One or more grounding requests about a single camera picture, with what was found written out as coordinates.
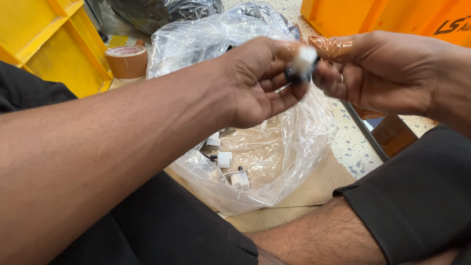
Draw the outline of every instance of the white connector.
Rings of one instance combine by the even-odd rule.
[[[221,146],[221,139],[219,139],[219,132],[214,133],[211,135],[208,140],[206,140],[206,144],[210,146]]]
[[[232,163],[232,152],[218,152],[219,168],[229,168]]]
[[[247,170],[244,170],[241,166],[238,169],[239,171],[224,174],[224,176],[231,178],[232,186],[239,187],[242,190],[247,190],[250,187]]]
[[[292,71],[300,75],[310,73],[316,59],[317,51],[315,48],[311,46],[300,46],[298,54],[294,56],[293,61],[290,63]]]

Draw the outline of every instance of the black pants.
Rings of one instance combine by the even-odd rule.
[[[0,112],[75,99],[0,62]],[[338,188],[390,264],[471,241],[471,141],[439,126],[353,185]],[[454,265],[471,264],[464,251]],[[254,243],[165,173],[105,215],[51,264],[257,264]]]

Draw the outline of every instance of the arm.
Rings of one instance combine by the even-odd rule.
[[[302,98],[284,50],[258,38],[227,54],[89,98],[0,116],[0,263],[47,263],[173,160],[226,126]]]
[[[327,94],[360,108],[426,116],[471,138],[471,49],[382,31],[309,41],[338,63],[320,62],[315,73]]]

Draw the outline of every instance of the speckled floor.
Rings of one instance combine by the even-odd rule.
[[[222,0],[224,8],[229,8],[238,2],[240,1]],[[301,0],[266,0],[265,2],[271,3],[292,23],[297,23],[305,39],[309,35],[316,34],[299,13]],[[146,42],[147,49],[150,50],[150,37],[146,35],[130,36],[126,41],[126,45],[134,44],[138,38],[143,39]],[[382,161],[340,100],[330,99],[330,102],[337,126],[339,127],[339,131],[332,143],[332,151],[339,163],[344,165],[355,179],[360,179],[380,166]],[[400,117],[418,137],[435,126],[427,118],[418,116]]]

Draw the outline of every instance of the hand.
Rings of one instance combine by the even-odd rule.
[[[292,60],[299,43],[258,37],[216,58],[224,66],[230,98],[234,102],[230,126],[250,128],[296,104],[307,84],[287,85],[284,66]]]
[[[340,63],[319,62],[314,74],[319,88],[383,113],[430,116],[448,94],[463,89],[456,85],[469,75],[454,75],[464,65],[456,54],[463,57],[469,49],[435,38],[376,31],[328,40],[310,36],[309,43],[322,58]]]

